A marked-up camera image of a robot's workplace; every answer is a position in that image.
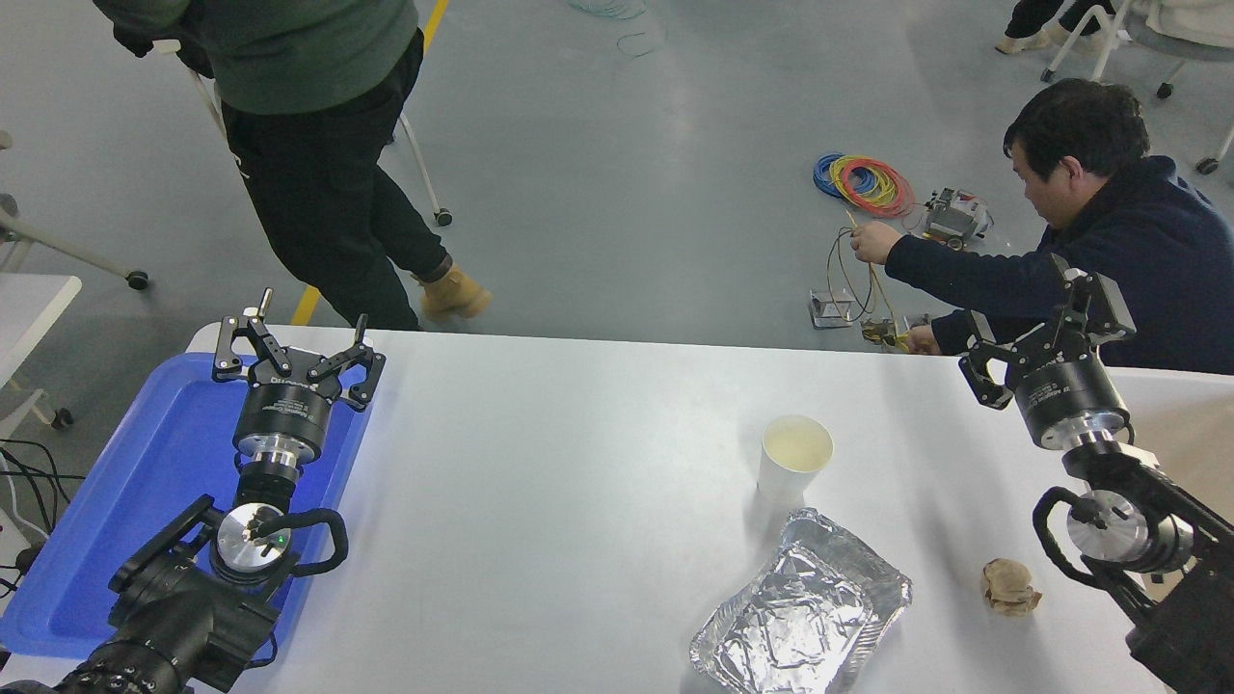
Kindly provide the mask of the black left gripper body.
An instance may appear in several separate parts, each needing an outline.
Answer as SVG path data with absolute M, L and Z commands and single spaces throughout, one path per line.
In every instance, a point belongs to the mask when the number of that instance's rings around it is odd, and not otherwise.
M 269 359 L 255 361 L 247 369 L 248 387 L 232 445 L 242 454 L 254 457 L 262 445 L 283 441 L 283 448 L 299 462 L 313 462 L 322 453 L 334 399 L 342 391 L 336 375 L 325 382 L 308 382 L 308 372 L 325 357 L 306 351 L 290 351 L 291 374 L 283 375 Z

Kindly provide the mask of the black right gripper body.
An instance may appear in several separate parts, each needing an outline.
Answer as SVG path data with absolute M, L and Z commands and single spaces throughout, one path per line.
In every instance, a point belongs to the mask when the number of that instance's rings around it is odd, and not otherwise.
M 1004 387 L 1013 391 L 1037 447 L 1071 451 L 1130 430 L 1130 412 L 1099 361 L 1092 335 L 1062 335 L 1050 345 L 1027 336 L 1006 351 Z

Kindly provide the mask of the person's right hand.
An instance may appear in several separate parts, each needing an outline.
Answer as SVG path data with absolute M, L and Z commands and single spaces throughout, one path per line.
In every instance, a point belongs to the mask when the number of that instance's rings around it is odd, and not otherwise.
M 851 228 L 849 243 L 851 253 L 858 261 L 872 265 L 885 265 L 890 251 L 903 237 L 905 233 L 900 232 L 900 228 L 880 224 L 880 221 L 869 221 Z

